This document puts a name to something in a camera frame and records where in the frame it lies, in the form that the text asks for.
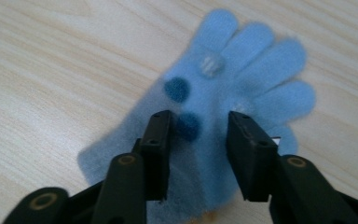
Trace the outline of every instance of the wooden surface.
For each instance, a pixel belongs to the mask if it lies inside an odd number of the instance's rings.
[[[79,151],[113,130],[213,8],[296,36],[317,92],[299,155],[358,198],[358,1],[0,0],[0,222],[26,194],[87,187]],[[240,194],[215,223],[269,223]]]

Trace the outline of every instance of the wood grain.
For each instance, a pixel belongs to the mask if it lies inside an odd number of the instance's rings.
[[[35,189],[86,188],[78,152],[125,118],[217,7],[304,44],[317,105],[292,123],[299,154],[358,198],[358,1],[0,0],[0,222]],[[271,220],[238,194],[213,222]]]

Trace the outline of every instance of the table surface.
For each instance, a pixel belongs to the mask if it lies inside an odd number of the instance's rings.
[[[297,37],[316,90],[291,126],[299,155],[358,198],[358,1],[0,0],[0,222],[26,194],[87,187],[76,156],[111,132],[181,55],[202,17],[228,8]],[[270,223],[238,194],[215,223]]]

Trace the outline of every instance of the wooden table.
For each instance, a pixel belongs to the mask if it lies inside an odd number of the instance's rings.
[[[299,155],[358,198],[358,1],[0,0],[0,222],[26,194],[87,187],[76,156],[111,132],[186,48],[202,17],[228,8],[297,37],[317,93],[292,123]],[[215,223],[269,223],[241,201]]]

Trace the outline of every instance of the light blue glove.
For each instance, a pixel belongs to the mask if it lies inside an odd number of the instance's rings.
[[[104,179],[113,157],[131,151],[152,114],[166,109],[177,114],[168,200],[148,203],[149,223],[183,222],[231,199],[238,185],[226,157],[230,110],[251,116],[270,136],[280,136],[280,154],[297,151],[286,123],[307,115],[315,104],[312,87],[293,80],[305,65],[306,52],[295,39],[274,42],[262,23],[237,29],[230,12],[211,12],[188,50],[119,127],[78,156],[94,184]]]

